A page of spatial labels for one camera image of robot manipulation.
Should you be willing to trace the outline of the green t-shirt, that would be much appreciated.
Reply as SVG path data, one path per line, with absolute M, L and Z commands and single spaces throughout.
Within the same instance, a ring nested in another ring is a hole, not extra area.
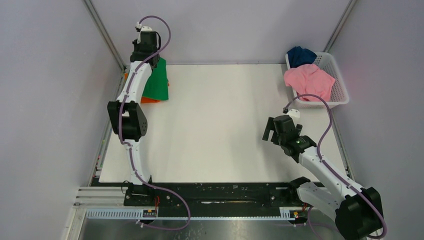
M 169 80 L 166 67 L 166 60 L 160 57 L 156 68 L 148 78 L 142 97 L 162 101 L 167 101 L 169 99 Z

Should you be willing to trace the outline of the white plastic laundry basket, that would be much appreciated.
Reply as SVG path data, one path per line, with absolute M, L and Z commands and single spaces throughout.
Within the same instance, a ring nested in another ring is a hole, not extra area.
M 350 97 L 335 58 L 328 52 L 314 51 L 314 53 L 316 54 L 316 58 L 313 63 L 335 79 L 330 92 L 330 101 L 327 101 L 328 106 L 330 108 L 334 108 L 339 105 L 347 104 L 350 100 Z M 292 103 L 292 106 L 294 106 L 296 109 L 326 108 L 320 100 L 302 101 L 300 99 L 296 99 Z

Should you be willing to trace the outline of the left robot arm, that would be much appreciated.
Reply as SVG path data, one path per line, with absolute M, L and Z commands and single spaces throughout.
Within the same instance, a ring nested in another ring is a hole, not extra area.
M 127 199 L 137 199 L 148 206 L 155 200 L 155 191 L 145 183 L 151 182 L 151 174 L 142 166 L 142 138 L 148 130 L 148 121 L 141 109 L 141 99 L 149 77 L 157 66 L 161 47 L 160 35 L 150 27 L 142 27 L 132 42 L 133 52 L 127 81 L 115 101 L 107 104 L 113 132 L 126 151 L 130 167 Z

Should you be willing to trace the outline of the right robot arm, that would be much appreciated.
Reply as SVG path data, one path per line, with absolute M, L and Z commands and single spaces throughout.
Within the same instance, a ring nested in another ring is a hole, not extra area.
M 381 196 L 373 188 L 364 188 L 347 176 L 342 176 L 318 150 L 308 136 L 301 135 L 302 126 L 288 115 L 269 117 L 262 139 L 280 146 L 284 154 L 309 170 L 325 190 L 308 178 L 291 181 L 287 201 L 293 206 L 307 203 L 332 219 L 346 240 L 370 237 L 377 230 L 386 230 Z

